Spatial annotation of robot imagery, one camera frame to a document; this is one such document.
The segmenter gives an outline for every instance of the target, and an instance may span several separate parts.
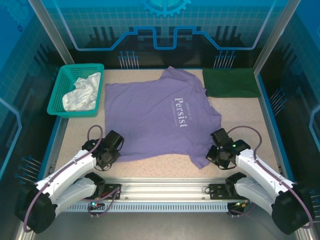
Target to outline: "beige work surface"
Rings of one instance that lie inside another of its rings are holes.
[[[204,85],[202,70],[191,69],[188,72],[195,74]],[[56,169],[68,162],[81,149],[87,140],[88,129],[95,124],[101,125],[105,130],[105,84],[146,82],[158,79],[163,70],[105,70],[103,87],[101,90],[100,104],[97,117],[70,118]],[[222,115],[222,127],[227,131],[239,125],[247,125],[257,129],[262,135],[262,145],[257,154],[273,169],[278,171],[275,155],[271,146],[265,120],[257,98],[209,98],[212,106]],[[91,131],[91,138],[99,137],[99,130]],[[236,129],[230,136],[233,140],[242,139],[254,148],[259,141],[257,134],[250,129]],[[167,154],[148,159],[131,162],[116,162],[108,171],[93,170],[102,177],[119,178],[144,178],[144,177],[177,177],[177,178],[214,178],[228,177],[236,172],[243,172],[236,167],[232,170],[220,170],[214,164],[209,164],[203,169],[198,169],[187,155]]]

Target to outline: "green cloth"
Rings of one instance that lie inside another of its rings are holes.
[[[208,97],[258,98],[260,92],[252,68],[203,69]]]

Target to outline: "teal basket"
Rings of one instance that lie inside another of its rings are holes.
[[[104,79],[104,69],[104,65],[97,63],[70,64],[62,66],[56,78],[49,105],[46,109],[47,113],[50,115],[58,115],[65,119],[97,116],[101,87]],[[78,78],[86,79],[95,73],[101,73],[95,108],[89,111],[65,111],[62,104],[63,96],[76,88],[74,83]]]

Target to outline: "white cloth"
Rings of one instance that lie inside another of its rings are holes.
[[[101,73],[90,75],[87,79],[78,78],[73,84],[75,89],[62,98],[65,111],[88,111],[96,107]]]

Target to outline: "purple t-shirt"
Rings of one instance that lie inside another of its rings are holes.
[[[105,86],[105,129],[124,137],[119,162],[164,154],[189,155],[199,168],[209,164],[210,134],[221,115],[193,74],[169,67],[160,79]]]

